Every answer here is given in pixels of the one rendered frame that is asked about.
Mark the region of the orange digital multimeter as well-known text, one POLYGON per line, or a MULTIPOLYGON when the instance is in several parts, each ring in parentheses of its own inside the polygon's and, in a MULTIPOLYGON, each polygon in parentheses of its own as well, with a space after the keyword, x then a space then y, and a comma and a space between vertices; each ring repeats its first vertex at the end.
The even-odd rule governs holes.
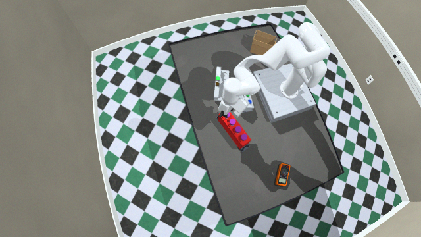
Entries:
POLYGON ((278 174, 276 178, 276 185, 286 186, 287 179, 289 176, 290 165, 281 163, 278 169, 278 174))

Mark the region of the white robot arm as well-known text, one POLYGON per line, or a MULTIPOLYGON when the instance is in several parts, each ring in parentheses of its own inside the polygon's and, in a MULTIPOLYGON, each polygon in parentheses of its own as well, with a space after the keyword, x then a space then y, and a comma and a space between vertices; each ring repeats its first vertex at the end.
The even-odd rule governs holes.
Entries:
POLYGON ((328 44, 323 40, 318 28, 309 23, 302 23, 299 27, 299 40, 292 36, 284 36, 264 55, 252 55, 242 60, 234 69, 235 78, 229 78, 224 83, 222 100, 235 109, 235 117, 247 108, 249 102, 243 101, 241 95, 253 95, 260 90, 259 83, 249 67, 261 62, 272 70, 278 70, 288 61, 293 69, 287 80, 280 86, 281 93, 289 99, 297 96, 303 82, 309 88, 315 87, 325 75, 327 66, 323 59, 330 54, 328 44))

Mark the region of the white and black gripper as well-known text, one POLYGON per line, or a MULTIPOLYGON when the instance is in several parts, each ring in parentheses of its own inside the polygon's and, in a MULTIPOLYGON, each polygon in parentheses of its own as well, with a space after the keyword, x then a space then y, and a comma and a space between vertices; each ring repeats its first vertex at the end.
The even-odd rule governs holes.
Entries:
POLYGON ((228 113, 230 112, 230 111, 233 111, 233 107, 231 107, 230 105, 227 105, 227 104, 225 104, 224 102, 223 102, 223 100, 220 102, 220 106, 219 106, 219 111, 221 111, 221 113, 219 114, 219 117, 221 118, 222 116, 223 117, 226 117, 227 118, 227 116, 228 116, 228 113))

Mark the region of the brown cardboard box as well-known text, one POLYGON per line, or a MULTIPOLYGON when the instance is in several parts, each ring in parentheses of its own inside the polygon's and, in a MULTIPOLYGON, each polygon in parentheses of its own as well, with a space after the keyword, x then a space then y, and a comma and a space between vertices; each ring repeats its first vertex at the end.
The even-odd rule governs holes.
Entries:
POLYGON ((251 53, 257 54, 257 55, 264 55, 274 44, 276 44, 275 36, 267 34, 265 32, 261 32, 257 30, 257 34, 255 34, 251 46, 251 53))

